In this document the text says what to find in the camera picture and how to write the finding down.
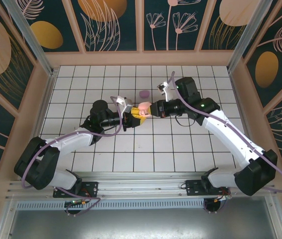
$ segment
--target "metal vent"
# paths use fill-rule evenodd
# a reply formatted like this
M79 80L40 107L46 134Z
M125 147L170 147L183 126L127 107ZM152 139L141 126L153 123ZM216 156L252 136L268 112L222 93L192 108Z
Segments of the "metal vent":
M37 201L18 202L18 211L34 210L64 210L65 201ZM93 202L84 205L76 205L70 210L85 209ZM202 208L203 199L162 199L162 200L102 200L92 210L114 209L167 209L167 208Z

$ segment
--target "purple object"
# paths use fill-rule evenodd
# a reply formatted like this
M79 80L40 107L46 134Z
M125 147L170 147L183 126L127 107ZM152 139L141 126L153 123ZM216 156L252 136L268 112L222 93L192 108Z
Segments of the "purple object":
M144 90L144 91L140 91L139 96L142 99L148 98L150 96L150 91Z

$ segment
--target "floor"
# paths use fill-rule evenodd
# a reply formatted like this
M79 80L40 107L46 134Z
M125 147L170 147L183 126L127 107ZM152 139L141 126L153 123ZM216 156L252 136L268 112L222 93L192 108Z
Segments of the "floor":
M42 127L44 139L70 133L89 115L92 103L103 99L114 111L110 96L136 104L164 99L157 85L175 71L176 79L192 77L201 95L219 103L242 132L243 126L225 66L61 66ZM139 91L149 90L142 100ZM59 159L59 169L74 172L204 172L213 167L235 168L229 150L206 129L187 118L150 118L96 145L79 148Z

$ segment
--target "white grid mat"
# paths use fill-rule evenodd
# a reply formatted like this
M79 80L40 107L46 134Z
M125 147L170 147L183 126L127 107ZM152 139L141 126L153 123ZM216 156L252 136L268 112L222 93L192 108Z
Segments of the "white grid mat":
M163 99L156 87L172 71L176 80L192 77L201 95L220 103L226 116L244 132L225 66L61 66L41 137L72 132L99 99L110 103L112 111L115 106L110 96L118 94L136 104ZM141 90L149 90L150 97L140 99ZM183 115L179 122L190 125L192 120ZM229 150L198 123L181 127L172 117L149 118L135 129L103 137L96 145L60 158L57 168L74 172L204 172L215 166L235 168Z

